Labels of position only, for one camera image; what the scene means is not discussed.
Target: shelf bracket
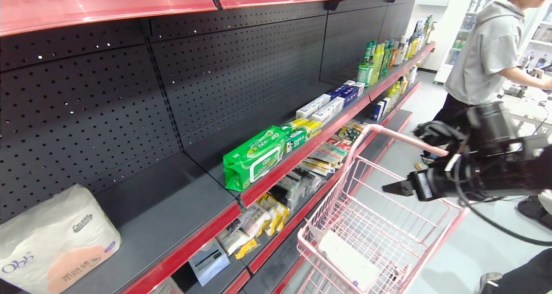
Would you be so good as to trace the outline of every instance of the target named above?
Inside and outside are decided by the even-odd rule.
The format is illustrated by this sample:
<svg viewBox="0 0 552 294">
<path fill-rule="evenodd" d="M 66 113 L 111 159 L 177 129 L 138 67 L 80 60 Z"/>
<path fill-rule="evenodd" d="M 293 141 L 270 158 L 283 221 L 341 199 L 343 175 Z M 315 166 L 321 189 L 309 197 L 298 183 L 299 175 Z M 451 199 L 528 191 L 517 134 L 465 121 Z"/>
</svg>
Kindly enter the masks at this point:
<svg viewBox="0 0 552 294">
<path fill-rule="evenodd" d="M 326 11 L 335 11 L 337 10 L 337 6 L 339 5 L 339 3 L 341 1 L 344 1 L 344 0 L 329 0 L 329 1 L 324 1 L 324 9 Z"/>
</svg>

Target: black pegboard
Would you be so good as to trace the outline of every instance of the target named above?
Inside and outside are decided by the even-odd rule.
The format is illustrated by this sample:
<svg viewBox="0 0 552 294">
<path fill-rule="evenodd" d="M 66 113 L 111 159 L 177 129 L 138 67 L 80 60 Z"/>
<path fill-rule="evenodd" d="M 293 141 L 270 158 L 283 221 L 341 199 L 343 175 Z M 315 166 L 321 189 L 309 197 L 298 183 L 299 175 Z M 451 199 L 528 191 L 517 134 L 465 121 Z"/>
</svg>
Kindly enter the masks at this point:
<svg viewBox="0 0 552 294">
<path fill-rule="evenodd" d="M 317 75 L 325 20 L 311 17 L 153 43 L 183 144 L 235 123 L 255 112 L 245 109 L 252 103 Z"/>
<path fill-rule="evenodd" d="M 321 71 L 364 57 L 367 42 L 380 39 L 385 11 L 375 7 L 329 15 Z"/>
<path fill-rule="evenodd" d="M 75 183 L 99 192 L 176 139 L 145 45 L 4 72 L 0 105 L 2 222 Z"/>
<path fill-rule="evenodd" d="M 379 42 L 387 39 L 400 40 L 402 35 L 405 35 L 408 23 L 410 22 L 410 15 L 414 9 L 414 0 L 402 0 L 402 3 L 390 4 L 387 7 L 385 13 L 385 19 L 381 25 L 381 32 Z"/>
<path fill-rule="evenodd" d="M 5 72 L 70 56 L 144 43 L 136 19 L 71 25 L 2 37 L 0 69 Z"/>
<path fill-rule="evenodd" d="M 151 41 L 156 42 L 255 25 L 325 16 L 326 13 L 323 2 L 295 3 L 157 16 L 150 18 L 149 25 Z"/>
</svg>

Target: sneaker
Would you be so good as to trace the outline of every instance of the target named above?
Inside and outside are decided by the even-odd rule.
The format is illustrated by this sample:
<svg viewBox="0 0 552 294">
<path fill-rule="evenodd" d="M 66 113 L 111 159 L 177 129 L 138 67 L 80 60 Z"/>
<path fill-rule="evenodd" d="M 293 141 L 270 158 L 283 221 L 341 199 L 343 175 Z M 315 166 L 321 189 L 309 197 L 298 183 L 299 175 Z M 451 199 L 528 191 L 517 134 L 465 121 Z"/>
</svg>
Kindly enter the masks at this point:
<svg viewBox="0 0 552 294">
<path fill-rule="evenodd" d="M 420 155 L 420 156 L 422 157 L 422 161 L 414 164 L 414 168 L 416 168 L 416 170 L 426 170 L 428 166 L 430 166 L 430 164 L 435 161 L 433 155 L 430 155 L 430 156 Z"/>
<path fill-rule="evenodd" d="M 477 294 L 487 294 L 487 293 L 491 293 L 490 290 L 489 292 L 484 292 L 483 290 L 486 290 L 490 288 L 496 288 L 498 287 L 498 284 L 495 283 L 495 281 L 497 280 L 500 280 L 502 279 L 502 274 L 499 273 L 499 272 L 489 272 L 488 274 L 484 274 L 483 276 L 481 276 L 481 280 L 479 280 L 479 292 L 477 292 Z"/>
</svg>

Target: green wet wipes pack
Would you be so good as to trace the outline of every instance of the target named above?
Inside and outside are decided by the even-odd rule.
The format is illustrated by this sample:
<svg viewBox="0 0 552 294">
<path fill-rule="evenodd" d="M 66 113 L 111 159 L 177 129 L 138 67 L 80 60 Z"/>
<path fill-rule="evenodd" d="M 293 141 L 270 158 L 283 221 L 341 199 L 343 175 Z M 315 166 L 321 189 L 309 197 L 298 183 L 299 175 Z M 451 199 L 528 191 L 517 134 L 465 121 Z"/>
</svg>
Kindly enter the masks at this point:
<svg viewBox="0 0 552 294">
<path fill-rule="evenodd" d="M 226 188 L 241 192 L 264 176 L 282 160 L 285 139 L 280 127 L 270 126 L 224 155 Z"/>
</svg>

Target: glass door refrigerator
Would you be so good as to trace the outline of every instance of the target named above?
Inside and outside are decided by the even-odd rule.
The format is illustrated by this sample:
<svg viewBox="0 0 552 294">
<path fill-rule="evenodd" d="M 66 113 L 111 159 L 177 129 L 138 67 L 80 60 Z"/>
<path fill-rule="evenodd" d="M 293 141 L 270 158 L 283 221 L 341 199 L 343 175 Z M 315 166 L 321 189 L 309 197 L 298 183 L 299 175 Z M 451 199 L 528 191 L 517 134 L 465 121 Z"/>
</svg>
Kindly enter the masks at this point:
<svg viewBox="0 0 552 294">
<path fill-rule="evenodd" d="M 460 51 L 462 47 L 464 46 L 464 43 L 468 37 L 468 35 L 471 32 L 471 29 L 475 26 L 476 23 L 476 17 L 477 14 L 492 0 L 463 0 L 463 7 L 457 7 L 456 9 L 451 9 L 454 11 L 459 11 L 459 19 L 457 20 L 457 28 L 458 32 L 456 37 L 454 38 L 454 41 L 451 43 L 449 51 L 447 54 L 445 54 L 444 60 L 439 67 L 439 70 L 435 76 L 434 83 L 444 83 L 449 74 L 450 70 L 452 70 L 452 67 L 454 63 L 457 60 L 458 55 L 460 54 Z M 538 16 L 540 12 L 540 9 L 534 10 L 534 9 L 528 9 L 526 10 L 526 20 L 525 20 L 525 30 L 523 32 L 524 38 L 522 38 L 522 45 L 520 52 L 525 51 L 527 45 L 530 43 L 530 37 L 527 38 L 528 34 L 533 35 L 535 33 L 534 28 L 532 25 L 534 24 L 533 21 L 536 20 L 536 15 Z M 552 20 L 550 22 L 550 32 L 552 33 Z M 548 28 L 541 27 L 539 31 L 542 33 L 542 35 L 547 35 Z M 550 54 L 548 56 L 552 56 L 552 43 L 546 43 L 549 44 L 547 46 L 550 49 Z"/>
</svg>

